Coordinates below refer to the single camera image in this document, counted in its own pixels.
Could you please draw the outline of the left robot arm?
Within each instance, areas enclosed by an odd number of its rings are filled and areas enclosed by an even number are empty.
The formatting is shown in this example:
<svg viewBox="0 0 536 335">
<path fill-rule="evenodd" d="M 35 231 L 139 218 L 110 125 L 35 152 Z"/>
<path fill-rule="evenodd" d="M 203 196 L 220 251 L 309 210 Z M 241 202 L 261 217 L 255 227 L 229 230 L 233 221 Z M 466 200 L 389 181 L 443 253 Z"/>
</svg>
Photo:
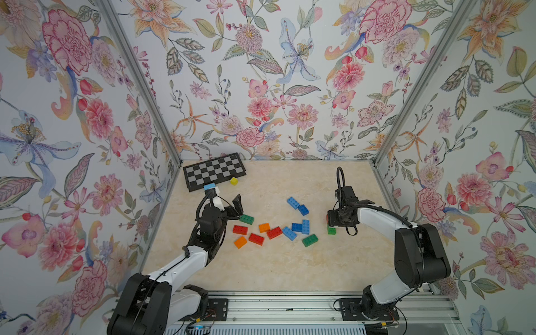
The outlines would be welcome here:
<svg viewBox="0 0 536 335">
<path fill-rule="evenodd" d="M 215 259 L 226 237 L 229 221 L 244 213 L 241 196 L 228 202 L 218 188 L 205 191 L 195 212 L 195 225 L 181 254 L 149 275 L 136 273 L 125 289 L 107 326 L 107 334 L 163 334 L 183 318 L 201 318 L 208 308 L 208 292 L 187 284 Z"/>
</svg>

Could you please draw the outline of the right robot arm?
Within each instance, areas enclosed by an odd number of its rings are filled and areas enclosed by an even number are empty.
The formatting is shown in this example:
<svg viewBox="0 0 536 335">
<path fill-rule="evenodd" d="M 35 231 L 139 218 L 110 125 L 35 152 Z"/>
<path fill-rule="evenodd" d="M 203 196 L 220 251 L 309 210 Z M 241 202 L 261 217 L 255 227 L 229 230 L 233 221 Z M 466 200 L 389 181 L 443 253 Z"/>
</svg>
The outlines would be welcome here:
<svg viewBox="0 0 536 335">
<path fill-rule="evenodd" d="M 394 243 L 394 270 L 383 280 L 365 287 L 357 310 L 377 320 L 395 310 L 396 303 L 425 283 L 446 279 L 451 267 L 438 229 L 410 222 L 370 200 L 359 200 L 353 188 L 335 191 L 338 207 L 327 213 L 329 227 L 356 228 L 364 224 Z"/>
</svg>

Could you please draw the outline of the green lego brick left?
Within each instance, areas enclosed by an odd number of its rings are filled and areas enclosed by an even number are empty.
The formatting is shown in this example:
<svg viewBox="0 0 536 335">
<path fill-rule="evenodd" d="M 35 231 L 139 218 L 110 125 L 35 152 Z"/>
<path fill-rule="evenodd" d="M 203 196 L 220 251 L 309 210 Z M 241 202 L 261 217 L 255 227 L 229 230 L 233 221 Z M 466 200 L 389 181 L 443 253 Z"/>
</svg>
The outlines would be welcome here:
<svg viewBox="0 0 536 335">
<path fill-rule="evenodd" d="M 253 225 L 255 219 L 252 216 L 243 214 L 243 215 L 240 216 L 239 220 L 240 220 L 240 222 L 248 224 L 248 225 L 251 226 L 251 225 Z"/>
</svg>

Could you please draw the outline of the red lego brick left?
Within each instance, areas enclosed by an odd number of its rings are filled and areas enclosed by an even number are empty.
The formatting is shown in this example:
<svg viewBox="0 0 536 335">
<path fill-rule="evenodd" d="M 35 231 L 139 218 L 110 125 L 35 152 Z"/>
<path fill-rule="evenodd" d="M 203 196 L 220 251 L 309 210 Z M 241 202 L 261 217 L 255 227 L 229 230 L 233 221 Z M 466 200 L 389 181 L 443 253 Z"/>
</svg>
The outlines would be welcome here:
<svg viewBox="0 0 536 335">
<path fill-rule="evenodd" d="M 247 235 L 248 234 L 248 228 L 245 227 L 245 226 L 234 225 L 233 233 L 236 234 L 236 235 Z"/>
</svg>

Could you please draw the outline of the orange lego brick lower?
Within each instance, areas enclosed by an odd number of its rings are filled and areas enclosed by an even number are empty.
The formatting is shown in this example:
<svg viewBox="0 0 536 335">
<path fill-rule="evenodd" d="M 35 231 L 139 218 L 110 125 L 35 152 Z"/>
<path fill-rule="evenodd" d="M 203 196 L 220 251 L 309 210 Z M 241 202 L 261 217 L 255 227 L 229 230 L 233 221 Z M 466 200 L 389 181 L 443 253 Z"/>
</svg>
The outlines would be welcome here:
<svg viewBox="0 0 536 335">
<path fill-rule="evenodd" d="M 234 245 L 237 249 L 241 249 L 242 247 L 244 247 L 246 244 L 248 243 L 248 240 L 246 237 L 244 236 L 241 236 L 239 239 L 237 239 L 235 242 L 234 242 Z"/>
</svg>

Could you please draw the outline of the small orange lego brick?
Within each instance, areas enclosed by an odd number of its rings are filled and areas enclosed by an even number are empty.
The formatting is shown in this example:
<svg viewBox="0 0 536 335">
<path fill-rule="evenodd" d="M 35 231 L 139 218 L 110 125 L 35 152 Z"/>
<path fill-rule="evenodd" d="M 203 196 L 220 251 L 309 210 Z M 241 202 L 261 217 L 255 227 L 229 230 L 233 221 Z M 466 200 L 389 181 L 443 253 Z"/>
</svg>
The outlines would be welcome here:
<svg viewBox="0 0 536 335">
<path fill-rule="evenodd" d="M 271 230 L 269 223 L 263 223 L 258 226 L 259 233 L 267 233 Z"/>
</svg>

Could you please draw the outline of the red lego brick lower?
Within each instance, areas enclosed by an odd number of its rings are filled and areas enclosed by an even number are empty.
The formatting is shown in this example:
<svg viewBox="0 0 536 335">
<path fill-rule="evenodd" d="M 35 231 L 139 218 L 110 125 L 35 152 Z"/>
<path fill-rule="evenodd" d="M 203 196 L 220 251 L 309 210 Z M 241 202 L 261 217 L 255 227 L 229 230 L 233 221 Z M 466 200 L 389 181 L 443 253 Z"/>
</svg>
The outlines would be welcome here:
<svg viewBox="0 0 536 335">
<path fill-rule="evenodd" d="M 248 240 L 253 243 L 253 244 L 257 244 L 258 246 L 262 246 L 265 242 L 265 238 L 258 235 L 258 234 L 254 234 L 254 233 L 251 233 L 248 237 Z"/>
</svg>

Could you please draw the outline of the small blue lego brick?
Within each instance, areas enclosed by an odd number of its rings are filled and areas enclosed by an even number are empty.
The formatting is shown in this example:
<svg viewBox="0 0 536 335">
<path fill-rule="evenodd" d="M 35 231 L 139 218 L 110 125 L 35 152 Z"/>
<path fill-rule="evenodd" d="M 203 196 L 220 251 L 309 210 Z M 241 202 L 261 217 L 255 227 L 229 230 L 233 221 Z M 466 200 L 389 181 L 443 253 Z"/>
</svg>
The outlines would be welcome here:
<svg viewBox="0 0 536 335">
<path fill-rule="evenodd" d="M 306 216 L 307 214 L 309 214 L 309 210 L 305 205 L 299 205 L 297 209 L 302 216 Z"/>
</svg>

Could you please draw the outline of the green lego brick lower right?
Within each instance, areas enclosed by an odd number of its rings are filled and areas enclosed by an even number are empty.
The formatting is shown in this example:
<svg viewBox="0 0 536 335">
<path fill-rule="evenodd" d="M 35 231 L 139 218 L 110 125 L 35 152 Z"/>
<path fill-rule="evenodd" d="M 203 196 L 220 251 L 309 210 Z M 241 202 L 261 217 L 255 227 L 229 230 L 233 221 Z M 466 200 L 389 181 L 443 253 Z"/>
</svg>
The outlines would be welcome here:
<svg viewBox="0 0 536 335">
<path fill-rule="evenodd" d="M 308 237 L 305 237 L 301 242 L 305 248 L 308 248 L 319 241 L 318 237 L 315 234 L 310 234 Z"/>
</svg>

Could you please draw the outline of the red lego brick middle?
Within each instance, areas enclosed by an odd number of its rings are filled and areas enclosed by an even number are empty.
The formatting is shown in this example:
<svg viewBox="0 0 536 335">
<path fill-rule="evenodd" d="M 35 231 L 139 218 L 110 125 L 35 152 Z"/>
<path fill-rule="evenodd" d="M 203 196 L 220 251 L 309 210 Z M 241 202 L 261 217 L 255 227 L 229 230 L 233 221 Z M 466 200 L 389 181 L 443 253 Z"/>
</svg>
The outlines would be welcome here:
<svg viewBox="0 0 536 335">
<path fill-rule="evenodd" d="M 267 232 L 267 236 L 270 240 L 283 234 L 283 230 L 280 227 L 275 227 Z"/>
</svg>

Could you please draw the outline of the long blue lego brick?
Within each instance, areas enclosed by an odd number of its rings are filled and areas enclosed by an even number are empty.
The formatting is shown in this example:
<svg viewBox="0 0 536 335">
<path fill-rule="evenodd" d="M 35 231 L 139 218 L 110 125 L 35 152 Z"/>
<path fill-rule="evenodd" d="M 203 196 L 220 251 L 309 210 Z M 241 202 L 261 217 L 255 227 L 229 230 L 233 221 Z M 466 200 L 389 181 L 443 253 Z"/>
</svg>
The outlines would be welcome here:
<svg viewBox="0 0 536 335">
<path fill-rule="evenodd" d="M 291 206 L 291 208 L 293 209 L 298 209 L 298 207 L 300 206 L 300 203 L 298 203 L 296 201 L 296 199 L 294 199 L 293 197 L 290 197 L 287 199 L 287 203 Z"/>
</svg>

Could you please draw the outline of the blue lego brick tilted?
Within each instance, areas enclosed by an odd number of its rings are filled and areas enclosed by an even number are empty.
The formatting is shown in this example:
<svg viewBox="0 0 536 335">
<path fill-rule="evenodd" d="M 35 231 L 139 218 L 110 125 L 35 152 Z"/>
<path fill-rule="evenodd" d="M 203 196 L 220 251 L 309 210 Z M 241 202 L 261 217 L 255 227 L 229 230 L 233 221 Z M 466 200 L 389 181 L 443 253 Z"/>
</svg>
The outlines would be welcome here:
<svg viewBox="0 0 536 335">
<path fill-rule="evenodd" d="M 294 241 L 297 238 L 297 234 L 289 227 L 284 227 L 282 232 L 290 241 Z"/>
</svg>

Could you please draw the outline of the black grey chessboard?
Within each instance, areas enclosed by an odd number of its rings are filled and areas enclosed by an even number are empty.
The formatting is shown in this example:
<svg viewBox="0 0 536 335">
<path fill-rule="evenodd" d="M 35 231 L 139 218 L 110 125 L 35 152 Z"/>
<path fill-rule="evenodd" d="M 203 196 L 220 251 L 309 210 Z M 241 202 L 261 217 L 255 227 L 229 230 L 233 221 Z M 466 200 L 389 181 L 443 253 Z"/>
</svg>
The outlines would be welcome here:
<svg viewBox="0 0 536 335">
<path fill-rule="evenodd" d="M 183 167 L 183 172 L 189 192 L 203 189 L 209 184 L 220 184 L 230 181 L 233 177 L 239 178 L 247 175 L 247 170 L 238 153 Z"/>
</svg>

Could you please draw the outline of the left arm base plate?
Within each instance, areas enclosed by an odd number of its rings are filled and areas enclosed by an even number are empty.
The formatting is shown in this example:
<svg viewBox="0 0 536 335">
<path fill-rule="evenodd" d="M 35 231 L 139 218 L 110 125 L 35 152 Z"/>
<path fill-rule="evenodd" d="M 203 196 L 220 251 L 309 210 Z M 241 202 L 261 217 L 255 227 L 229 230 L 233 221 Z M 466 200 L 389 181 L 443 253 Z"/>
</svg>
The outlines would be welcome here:
<svg viewBox="0 0 536 335">
<path fill-rule="evenodd" d="M 184 322 L 220 322 L 227 321 L 229 311 L 229 299 L 209 298 L 203 302 L 194 314 L 187 315 L 181 319 Z"/>
</svg>

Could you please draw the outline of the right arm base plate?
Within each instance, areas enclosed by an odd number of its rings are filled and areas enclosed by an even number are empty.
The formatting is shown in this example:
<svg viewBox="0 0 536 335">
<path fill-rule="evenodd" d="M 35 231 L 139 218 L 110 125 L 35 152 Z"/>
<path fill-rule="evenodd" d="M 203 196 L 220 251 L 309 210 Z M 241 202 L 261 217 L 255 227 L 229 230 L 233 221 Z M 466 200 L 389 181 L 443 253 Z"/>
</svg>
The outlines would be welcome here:
<svg viewBox="0 0 536 335">
<path fill-rule="evenodd" d="M 343 321 L 398 321 L 399 313 L 393 303 L 376 304 L 362 298 L 340 298 L 335 301 L 334 309 L 341 313 Z"/>
</svg>

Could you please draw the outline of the aluminium rail frame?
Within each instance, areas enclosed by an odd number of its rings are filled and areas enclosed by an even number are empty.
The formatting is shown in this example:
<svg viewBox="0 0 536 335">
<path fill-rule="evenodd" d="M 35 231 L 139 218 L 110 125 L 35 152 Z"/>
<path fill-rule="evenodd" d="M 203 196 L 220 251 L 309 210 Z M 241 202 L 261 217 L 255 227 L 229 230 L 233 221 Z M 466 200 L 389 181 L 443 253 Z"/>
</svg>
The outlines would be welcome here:
<svg viewBox="0 0 536 335">
<path fill-rule="evenodd" d="M 342 302 L 359 292 L 212 291 L 225 300 L 216 320 L 178 321 L 167 334 L 465 334 L 448 298 L 424 287 L 397 303 L 384 321 L 344 320 Z"/>
</svg>

